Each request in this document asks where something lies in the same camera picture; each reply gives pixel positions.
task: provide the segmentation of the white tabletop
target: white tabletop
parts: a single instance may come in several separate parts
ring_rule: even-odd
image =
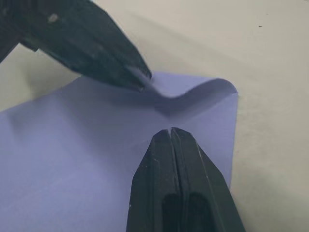
[[[239,91],[231,192],[248,232],[309,231],[309,1],[97,0],[152,70]],[[74,80],[22,46],[0,65],[0,111]]]

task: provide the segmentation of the lavender paper sheet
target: lavender paper sheet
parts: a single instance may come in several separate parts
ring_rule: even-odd
[[[142,93],[81,77],[0,113],[0,231],[125,232],[132,177],[170,127],[230,184],[237,101],[228,81],[157,72]]]

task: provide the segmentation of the screw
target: screw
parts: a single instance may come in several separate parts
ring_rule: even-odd
[[[51,14],[51,15],[47,18],[48,23],[55,23],[58,19],[59,19],[59,16],[56,15],[56,14]]]

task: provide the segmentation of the white surface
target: white surface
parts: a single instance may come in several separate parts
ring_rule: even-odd
[[[125,30],[151,69],[218,76],[237,87],[231,192],[244,225],[248,232],[307,232],[309,2],[95,2]],[[0,110],[77,76],[17,47],[0,65]]]

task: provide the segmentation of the black plastic part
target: black plastic part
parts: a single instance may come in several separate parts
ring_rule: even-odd
[[[156,134],[131,189],[127,232],[245,232],[221,172],[181,129]]]
[[[39,48],[101,82],[142,90],[144,84],[132,68],[151,78],[136,47],[90,0],[0,0],[0,33],[8,28],[31,50]],[[2,37],[0,43],[2,60],[14,45]]]

